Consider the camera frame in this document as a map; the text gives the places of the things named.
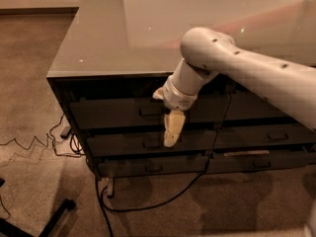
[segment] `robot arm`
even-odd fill
[[[189,30],[182,59],[153,97],[171,110],[165,116],[165,146],[173,146],[200,88],[222,73],[316,131],[316,69],[238,48],[233,38],[205,28]]]

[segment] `drawer front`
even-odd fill
[[[300,124],[231,127],[219,131],[214,149],[316,143],[316,133]]]
[[[108,99],[71,103],[81,129],[163,124],[163,103],[150,99]]]
[[[229,96],[198,96],[189,110],[189,122],[223,121],[229,104]]]
[[[106,161],[98,165],[103,177],[130,177],[184,172],[201,172],[208,161],[207,156],[174,156],[162,158],[128,159]]]
[[[210,130],[184,131],[172,148],[163,145],[163,132],[109,134],[90,137],[88,146],[94,157],[163,152],[209,150],[215,140]]]
[[[231,102],[225,120],[263,119],[285,117],[286,115],[252,93],[231,95]]]
[[[314,164],[316,160],[315,153],[304,151],[272,150],[268,152],[268,154],[247,156],[227,156],[225,154],[214,153],[213,157],[209,160],[207,173],[298,168]]]

